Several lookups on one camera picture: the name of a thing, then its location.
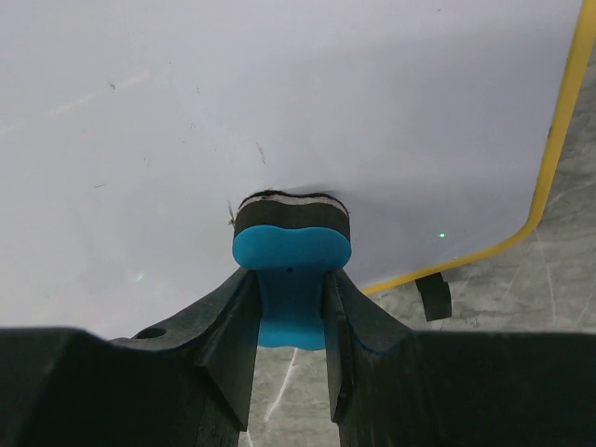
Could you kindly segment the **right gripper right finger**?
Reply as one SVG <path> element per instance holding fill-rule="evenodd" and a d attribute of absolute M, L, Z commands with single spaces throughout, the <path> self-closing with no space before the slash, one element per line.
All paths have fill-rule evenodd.
<path fill-rule="evenodd" d="M 591 446 L 595 338 L 414 331 L 325 277 L 331 419 L 344 446 Z"/>

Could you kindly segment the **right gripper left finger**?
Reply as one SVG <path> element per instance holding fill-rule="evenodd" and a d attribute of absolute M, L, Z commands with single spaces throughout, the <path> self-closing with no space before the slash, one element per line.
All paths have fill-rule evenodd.
<path fill-rule="evenodd" d="M 224 284 L 131 338 L 1 332 L 5 446 L 235 446 L 247 428 L 259 284 Z"/>

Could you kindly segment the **blue whiteboard eraser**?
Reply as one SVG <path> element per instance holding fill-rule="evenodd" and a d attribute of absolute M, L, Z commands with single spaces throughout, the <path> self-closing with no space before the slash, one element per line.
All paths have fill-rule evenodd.
<path fill-rule="evenodd" d="M 324 277 L 351 253 L 349 213 L 333 196 L 266 190 L 241 202 L 232 255 L 258 279 L 259 346 L 324 348 Z"/>

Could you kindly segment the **yellow framed whiteboard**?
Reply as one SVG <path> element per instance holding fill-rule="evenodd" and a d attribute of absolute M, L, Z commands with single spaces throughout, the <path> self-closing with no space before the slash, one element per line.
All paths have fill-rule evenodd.
<path fill-rule="evenodd" d="M 368 290 L 517 238 L 591 1 L 5 1 L 1 323 L 130 336 L 336 196 Z"/>

